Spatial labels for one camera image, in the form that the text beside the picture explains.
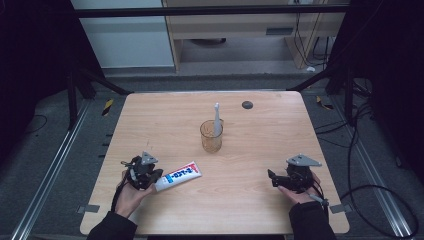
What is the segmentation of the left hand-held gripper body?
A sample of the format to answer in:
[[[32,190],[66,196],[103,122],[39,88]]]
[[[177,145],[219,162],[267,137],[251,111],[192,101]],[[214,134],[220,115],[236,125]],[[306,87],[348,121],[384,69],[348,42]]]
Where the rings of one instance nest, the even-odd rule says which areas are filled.
[[[134,157],[130,162],[122,161],[121,164],[127,168],[126,179],[136,189],[140,190],[140,182],[152,180],[151,173],[156,169],[158,160],[143,151],[141,155]]]

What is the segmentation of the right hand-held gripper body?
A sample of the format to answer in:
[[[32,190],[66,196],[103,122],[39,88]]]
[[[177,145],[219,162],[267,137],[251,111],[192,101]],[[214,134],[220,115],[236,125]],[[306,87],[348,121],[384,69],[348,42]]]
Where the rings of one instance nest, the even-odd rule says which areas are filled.
[[[286,172],[289,178],[287,188],[296,193],[302,193],[314,184],[311,167],[321,167],[322,164],[306,155],[298,154],[286,160]]]

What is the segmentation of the white toothpaste tube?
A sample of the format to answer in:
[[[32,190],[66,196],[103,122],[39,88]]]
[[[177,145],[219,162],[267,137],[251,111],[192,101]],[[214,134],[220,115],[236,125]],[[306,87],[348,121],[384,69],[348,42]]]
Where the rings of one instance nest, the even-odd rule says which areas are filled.
[[[159,178],[155,183],[155,188],[157,192],[160,192],[201,176],[202,173],[199,167],[194,161],[192,161]]]

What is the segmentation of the amber transparent cup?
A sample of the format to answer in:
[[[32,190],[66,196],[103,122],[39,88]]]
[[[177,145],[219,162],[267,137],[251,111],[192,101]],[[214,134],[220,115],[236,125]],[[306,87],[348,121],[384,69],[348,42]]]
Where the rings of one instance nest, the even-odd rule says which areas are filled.
[[[216,153],[222,147],[223,120],[218,122],[207,120],[200,126],[200,136],[203,149],[208,153]]]

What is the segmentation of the white electric toothbrush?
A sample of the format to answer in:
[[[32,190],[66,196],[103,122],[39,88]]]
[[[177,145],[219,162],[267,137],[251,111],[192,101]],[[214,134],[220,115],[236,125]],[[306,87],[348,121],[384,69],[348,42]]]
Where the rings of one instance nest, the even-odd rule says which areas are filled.
[[[220,104],[218,102],[214,105],[215,110],[215,117],[214,117],[214,137],[218,137],[222,130],[221,130],[221,119],[220,119]]]

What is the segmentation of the person's left hand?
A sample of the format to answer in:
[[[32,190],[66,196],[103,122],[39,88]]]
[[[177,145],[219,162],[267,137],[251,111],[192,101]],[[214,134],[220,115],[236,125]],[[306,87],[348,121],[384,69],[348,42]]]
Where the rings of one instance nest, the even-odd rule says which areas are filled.
[[[122,172],[122,183],[117,186],[118,195],[113,201],[113,212],[124,217],[129,218],[130,215],[140,206],[141,202],[148,195],[156,192],[155,185],[149,187],[147,190],[138,190],[127,182],[126,172]]]

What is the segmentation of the person's right hand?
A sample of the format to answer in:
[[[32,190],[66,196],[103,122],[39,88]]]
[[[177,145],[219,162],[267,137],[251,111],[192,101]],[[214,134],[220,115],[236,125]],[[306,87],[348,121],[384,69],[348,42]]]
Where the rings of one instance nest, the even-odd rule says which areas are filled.
[[[295,191],[291,191],[283,186],[278,186],[277,189],[285,196],[287,197],[293,205],[296,204],[304,204],[308,202],[315,202],[315,199],[313,199],[313,196],[319,197],[319,185],[320,185],[320,179],[317,177],[315,173],[312,173],[313,179],[314,179],[314,186],[307,189],[305,192],[302,193],[296,193]]]

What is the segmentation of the yellow black tape strip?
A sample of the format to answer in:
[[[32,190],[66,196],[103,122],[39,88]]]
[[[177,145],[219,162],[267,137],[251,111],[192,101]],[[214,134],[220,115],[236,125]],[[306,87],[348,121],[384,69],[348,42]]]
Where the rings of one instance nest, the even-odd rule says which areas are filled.
[[[334,109],[332,104],[324,103],[323,99],[320,96],[316,96],[316,103],[326,110],[333,110]]]
[[[102,110],[101,116],[107,116],[112,105],[113,105],[114,99],[108,99],[104,105],[104,108]]]

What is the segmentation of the black metal stand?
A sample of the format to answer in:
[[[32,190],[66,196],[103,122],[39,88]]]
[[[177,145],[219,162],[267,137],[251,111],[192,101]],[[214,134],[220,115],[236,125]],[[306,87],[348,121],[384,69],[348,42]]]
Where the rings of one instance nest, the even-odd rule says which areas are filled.
[[[301,92],[307,87],[317,83],[318,81],[328,78],[329,82],[325,87],[325,91],[332,95],[344,89],[344,116],[348,124],[353,126],[353,69],[346,64],[331,64],[325,70],[315,74],[306,81],[288,88],[288,91]]]
[[[96,96],[96,91],[91,84],[92,81],[101,84],[102,86],[112,90],[119,95],[131,94],[131,91],[125,90],[109,82],[104,76],[100,76],[93,71],[81,67],[72,68],[68,71],[66,76],[69,109],[69,130],[76,126],[78,120],[76,91],[79,91],[84,99],[93,99]]]

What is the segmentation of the white cabinet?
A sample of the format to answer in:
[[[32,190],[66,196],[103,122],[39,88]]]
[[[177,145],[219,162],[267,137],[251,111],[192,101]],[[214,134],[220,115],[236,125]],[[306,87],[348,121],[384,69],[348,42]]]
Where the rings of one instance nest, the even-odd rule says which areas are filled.
[[[162,7],[161,0],[71,0],[76,10]],[[173,67],[165,18],[81,18],[103,69]]]

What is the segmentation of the light wooden desk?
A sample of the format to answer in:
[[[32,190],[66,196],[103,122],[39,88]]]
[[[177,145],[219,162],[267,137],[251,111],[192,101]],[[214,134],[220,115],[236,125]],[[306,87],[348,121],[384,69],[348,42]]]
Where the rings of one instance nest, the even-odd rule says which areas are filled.
[[[161,0],[165,7],[323,5],[347,4],[350,0]],[[245,15],[168,16],[174,62],[181,58],[182,42],[188,39],[281,36],[297,68],[307,65],[319,38],[335,37],[345,14],[289,13]]]

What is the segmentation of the black horizontal bar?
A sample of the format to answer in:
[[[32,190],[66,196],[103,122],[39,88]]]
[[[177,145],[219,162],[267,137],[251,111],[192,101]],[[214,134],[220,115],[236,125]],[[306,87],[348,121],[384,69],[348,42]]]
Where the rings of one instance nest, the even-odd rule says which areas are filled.
[[[246,5],[246,6],[194,6],[165,8],[83,9],[74,10],[79,18],[201,16],[289,13],[340,13],[350,8],[346,4],[323,5]]]

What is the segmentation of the grey metal table bracket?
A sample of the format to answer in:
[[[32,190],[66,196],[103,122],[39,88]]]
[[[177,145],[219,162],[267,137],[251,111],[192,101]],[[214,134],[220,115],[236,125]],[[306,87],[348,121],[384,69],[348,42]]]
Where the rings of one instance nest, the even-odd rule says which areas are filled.
[[[100,209],[99,205],[90,205],[90,204],[80,205],[77,208],[77,213],[79,213],[79,214],[84,214],[86,212],[97,213],[99,211],[99,209]]]
[[[350,204],[338,204],[338,205],[331,206],[330,210],[333,214],[341,213],[341,212],[349,213],[352,211],[352,207]]]

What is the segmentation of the aluminium floor rail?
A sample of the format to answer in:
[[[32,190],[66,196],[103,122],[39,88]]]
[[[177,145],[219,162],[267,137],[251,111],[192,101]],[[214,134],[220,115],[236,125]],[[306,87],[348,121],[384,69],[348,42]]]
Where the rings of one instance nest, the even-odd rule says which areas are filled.
[[[38,219],[38,216],[51,192],[53,185],[62,169],[64,162],[67,159],[76,136],[78,135],[81,126],[86,118],[87,111],[90,108],[91,101],[83,100],[81,107],[77,112],[77,118],[74,125],[66,132],[66,135],[61,142],[49,168],[47,169],[44,178],[42,179],[34,197],[32,198],[25,214],[14,229],[10,240],[27,240],[31,230]]]
[[[377,169],[371,162],[371,158],[368,155],[363,142],[357,133],[358,128],[349,125],[348,121],[345,119],[344,105],[340,97],[331,97],[331,101],[333,102],[335,111],[338,113],[341,120],[345,122],[344,128],[351,138],[350,145],[348,147],[348,192],[346,193],[346,196],[350,198],[352,208],[366,224],[368,224],[371,228],[380,234],[397,240],[415,240],[414,236],[416,234],[416,230],[419,227],[419,222],[415,220],[415,229],[410,228],[404,215],[401,212],[400,207],[397,204],[396,194],[386,186]],[[366,176],[368,180],[367,184],[356,187],[352,186],[352,155],[355,155],[356,160],[361,164],[364,171],[364,176]],[[363,189],[371,189],[374,192],[379,206],[385,214],[386,220],[391,227],[390,232],[385,232],[382,229],[379,229],[365,216],[365,212],[358,207],[353,193]]]

